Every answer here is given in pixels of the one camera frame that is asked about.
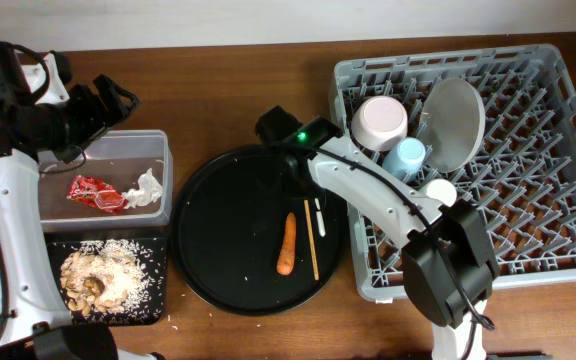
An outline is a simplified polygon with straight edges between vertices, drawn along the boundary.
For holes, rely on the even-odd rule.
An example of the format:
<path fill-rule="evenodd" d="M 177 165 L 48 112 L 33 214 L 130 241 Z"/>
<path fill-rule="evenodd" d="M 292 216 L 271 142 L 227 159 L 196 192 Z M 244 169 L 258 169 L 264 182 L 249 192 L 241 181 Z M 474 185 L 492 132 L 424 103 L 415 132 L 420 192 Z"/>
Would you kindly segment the pink bowl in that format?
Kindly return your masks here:
<path fill-rule="evenodd" d="M 404 106 L 387 96 L 365 100 L 351 121 L 354 139 L 372 151 L 389 151 L 408 133 L 408 115 Z"/>

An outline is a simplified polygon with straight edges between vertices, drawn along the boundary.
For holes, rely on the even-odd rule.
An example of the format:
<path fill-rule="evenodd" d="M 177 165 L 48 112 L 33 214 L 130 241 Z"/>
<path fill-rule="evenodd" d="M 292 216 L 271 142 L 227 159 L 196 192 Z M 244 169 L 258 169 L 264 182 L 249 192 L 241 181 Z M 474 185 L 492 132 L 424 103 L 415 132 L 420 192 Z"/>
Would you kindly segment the red snack wrapper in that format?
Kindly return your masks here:
<path fill-rule="evenodd" d="M 128 203 L 128 200 L 112 185 L 94 177 L 81 175 L 74 177 L 67 198 L 113 215 L 122 212 Z"/>

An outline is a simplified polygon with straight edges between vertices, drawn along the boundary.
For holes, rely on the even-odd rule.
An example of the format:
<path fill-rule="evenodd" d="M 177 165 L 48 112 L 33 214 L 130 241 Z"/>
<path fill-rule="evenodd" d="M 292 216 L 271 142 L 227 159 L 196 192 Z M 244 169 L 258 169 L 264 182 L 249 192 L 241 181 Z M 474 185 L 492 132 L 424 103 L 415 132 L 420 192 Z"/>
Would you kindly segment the wooden chopstick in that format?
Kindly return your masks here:
<path fill-rule="evenodd" d="M 309 239 L 309 247 L 310 247 L 310 254 L 311 254 L 311 261 L 312 261 L 313 276 L 314 276 L 315 281 L 319 281 L 320 276 L 319 276 L 318 261 L 317 261 L 317 254 L 316 254 L 315 239 L 314 239 L 314 233 L 313 233 L 313 225 L 312 225 L 309 200 L 304 199 L 303 204 L 304 204 L 304 212 L 305 212 L 305 218 L 306 218 L 307 234 L 308 234 L 308 239 Z"/>

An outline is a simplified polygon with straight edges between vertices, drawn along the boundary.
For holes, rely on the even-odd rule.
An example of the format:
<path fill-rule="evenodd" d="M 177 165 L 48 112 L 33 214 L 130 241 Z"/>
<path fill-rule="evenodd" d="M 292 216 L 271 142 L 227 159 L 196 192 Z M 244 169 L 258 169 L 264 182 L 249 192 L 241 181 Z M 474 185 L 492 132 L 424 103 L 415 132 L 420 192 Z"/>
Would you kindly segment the white tissue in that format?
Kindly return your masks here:
<path fill-rule="evenodd" d="M 136 189 L 131 188 L 122 193 L 126 200 L 125 209 L 147 206 L 163 195 L 163 186 L 155 178 L 151 168 L 139 176 L 137 185 Z"/>

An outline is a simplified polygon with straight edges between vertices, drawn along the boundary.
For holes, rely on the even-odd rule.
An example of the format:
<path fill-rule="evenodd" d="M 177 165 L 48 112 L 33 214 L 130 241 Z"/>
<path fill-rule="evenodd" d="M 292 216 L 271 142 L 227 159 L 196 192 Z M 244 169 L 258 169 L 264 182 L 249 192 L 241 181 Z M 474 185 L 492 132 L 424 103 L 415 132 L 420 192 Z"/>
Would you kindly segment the white plastic fork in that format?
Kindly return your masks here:
<path fill-rule="evenodd" d="M 317 228 L 318 228 L 319 236 L 323 238 L 326 236 L 326 228 L 325 228 L 325 221 L 324 221 L 322 206 L 321 206 L 321 203 L 319 201 L 319 198 L 315 198 L 314 200 L 315 200 L 315 206 L 316 206 Z"/>

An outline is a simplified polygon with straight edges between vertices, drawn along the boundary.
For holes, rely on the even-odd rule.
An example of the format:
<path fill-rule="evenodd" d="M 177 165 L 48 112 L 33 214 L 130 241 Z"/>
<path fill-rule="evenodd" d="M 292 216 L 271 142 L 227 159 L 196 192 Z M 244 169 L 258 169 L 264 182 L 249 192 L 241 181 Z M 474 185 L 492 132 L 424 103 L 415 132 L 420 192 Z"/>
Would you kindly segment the light blue plastic cup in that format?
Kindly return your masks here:
<path fill-rule="evenodd" d="M 424 144 L 416 138 L 401 140 L 384 158 L 382 168 L 400 181 L 414 176 L 426 157 Z"/>

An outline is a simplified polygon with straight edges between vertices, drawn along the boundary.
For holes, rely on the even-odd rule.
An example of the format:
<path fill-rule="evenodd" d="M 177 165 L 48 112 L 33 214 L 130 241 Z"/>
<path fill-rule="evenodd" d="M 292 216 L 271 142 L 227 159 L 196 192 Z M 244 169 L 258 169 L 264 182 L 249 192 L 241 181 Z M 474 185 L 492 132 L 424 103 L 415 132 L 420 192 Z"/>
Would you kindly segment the white paper cup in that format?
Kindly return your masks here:
<path fill-rule="evenodd" d="M 430 180 L 420 188 L 419 192 L 426 197 L 440 201 L 448 207 L 451 207 L 457 201 L 455 186 L 450 181 L 441 178 Z"/>

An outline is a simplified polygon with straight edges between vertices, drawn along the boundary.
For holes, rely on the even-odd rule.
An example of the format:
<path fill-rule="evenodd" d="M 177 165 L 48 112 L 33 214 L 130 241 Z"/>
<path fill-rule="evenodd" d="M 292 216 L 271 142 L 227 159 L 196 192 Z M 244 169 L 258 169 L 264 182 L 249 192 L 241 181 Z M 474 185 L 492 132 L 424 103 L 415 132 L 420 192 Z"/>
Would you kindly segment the grey round plate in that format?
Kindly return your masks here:
<path fill-rule="evenodd" d="M 475 87 L 460 78 L 437 84 L 428 95 L 415 137 L 432 150 L 426 163 L 452 172 L 478 152 L 485 130 L 485 108 Z"/>

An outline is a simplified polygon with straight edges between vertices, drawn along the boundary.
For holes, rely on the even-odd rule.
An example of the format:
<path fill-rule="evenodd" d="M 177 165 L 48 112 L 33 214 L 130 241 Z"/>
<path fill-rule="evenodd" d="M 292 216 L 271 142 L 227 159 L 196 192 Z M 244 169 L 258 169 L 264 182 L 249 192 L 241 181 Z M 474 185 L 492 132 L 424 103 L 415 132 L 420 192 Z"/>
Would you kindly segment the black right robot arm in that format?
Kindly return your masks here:
<path fill-rule="evenodd" d="M 474 206 L 462 199 L 448 206 L 412 189 L 321 116 L 302 124 L 275 106 L 255 133 L 305 196 L 333 192 L 394 241 L 405 292 L 432 324 L 432 358 L 487 358 L 483 333 L 495 325 L 484 309 L 500 270 Z"/>

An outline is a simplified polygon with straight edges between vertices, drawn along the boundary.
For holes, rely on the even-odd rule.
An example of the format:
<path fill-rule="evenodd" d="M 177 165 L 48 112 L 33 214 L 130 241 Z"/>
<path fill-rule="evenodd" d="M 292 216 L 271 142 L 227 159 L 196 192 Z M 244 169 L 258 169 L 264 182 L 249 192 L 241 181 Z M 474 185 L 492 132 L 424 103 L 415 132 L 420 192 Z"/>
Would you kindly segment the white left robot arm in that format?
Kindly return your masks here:
<path fill-rule="evenodd" d="M 0 41 L 0 359 L 125 359 L 107 325 L 74 324 L 61 298 L 40 222 L 38 156 L 83 159 L 139 101 L 104 75 L 73 84 L 57 52 L 37 57 L 32 87 L 23 52 Z"/>

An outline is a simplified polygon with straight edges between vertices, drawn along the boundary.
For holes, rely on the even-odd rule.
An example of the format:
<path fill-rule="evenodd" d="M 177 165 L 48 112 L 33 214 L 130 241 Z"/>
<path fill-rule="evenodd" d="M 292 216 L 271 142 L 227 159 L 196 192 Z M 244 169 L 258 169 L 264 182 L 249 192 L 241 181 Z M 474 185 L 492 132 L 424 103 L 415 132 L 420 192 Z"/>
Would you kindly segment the grey dishwasher rack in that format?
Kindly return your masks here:
<path fill-rule="evenodd" d="M 360 105 L 400 101 L 417 135 L 424 101 L 460 78 L 481 95 L 482 145 L 445 174 L 484 220 L 501 274 L 498 289 L 576 281 L 576 93 L 550 44 L 355 59 L 339 62 L 331 118 L 348 128 Z"/>

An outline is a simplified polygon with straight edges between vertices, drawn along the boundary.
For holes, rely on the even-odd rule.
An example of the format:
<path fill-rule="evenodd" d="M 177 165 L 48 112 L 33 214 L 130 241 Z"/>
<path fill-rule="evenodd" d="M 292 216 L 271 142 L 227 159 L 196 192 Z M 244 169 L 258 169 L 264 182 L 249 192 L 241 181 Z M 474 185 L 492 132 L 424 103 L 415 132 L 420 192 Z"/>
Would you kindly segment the clear plastic bin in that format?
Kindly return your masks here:
<path fill-rule="evenodd" d="M 161 130 L 110 131 L 85 150 L 82 163 L 58 161 L 48 152 L 39 154 L 39 208 L 46 233 L 165 226 L 169 223 L 174 185 L 173 158 L 168 138 Z M 148 170 L 163 187 L 162 196 L 146 206 L 125 209 L 117 215 L 67 198 L 77 175 L 93 177 L 118 192 L 139 187 L 138 179 Z"/>

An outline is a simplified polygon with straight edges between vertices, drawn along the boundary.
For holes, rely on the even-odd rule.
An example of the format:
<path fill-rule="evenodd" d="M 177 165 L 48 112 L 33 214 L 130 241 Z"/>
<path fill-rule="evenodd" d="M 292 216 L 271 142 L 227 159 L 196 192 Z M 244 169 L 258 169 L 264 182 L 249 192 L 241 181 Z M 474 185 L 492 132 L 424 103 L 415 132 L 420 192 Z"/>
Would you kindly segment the black round tray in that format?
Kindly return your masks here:
<path fill-rule="evenodd" d="M 228 312 L 265 316 L 314 297 L 334 275 L 349 241 L 347 205 L 330 191 L 290 197 L 285 177 L 261 145 L 240 147 L 202 165 L 177 197 L 169 244 L 189 287 Z M 315 198 L 326 236 L 320 237 Z M 313 276 L 303 200 L 308 199 L 320 280 Z M 295 264 L 280 275 L 277 261 L 289 213 L 296 216 Z"/>

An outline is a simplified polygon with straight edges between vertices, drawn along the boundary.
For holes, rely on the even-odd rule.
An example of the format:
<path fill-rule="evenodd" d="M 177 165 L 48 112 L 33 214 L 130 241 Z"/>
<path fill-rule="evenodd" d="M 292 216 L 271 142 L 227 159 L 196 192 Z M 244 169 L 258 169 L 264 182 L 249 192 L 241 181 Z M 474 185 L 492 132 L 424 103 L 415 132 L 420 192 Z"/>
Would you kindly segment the orange carrot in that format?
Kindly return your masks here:
<path fill-rule="evenodd" d="M 276 270 L 280 275 L 287 276 L 293 271 L 295 264 L 296 239 L 296 216 L 293 213 L 289 213 L 285 221 L 284 237 L 276 266 Z"/>

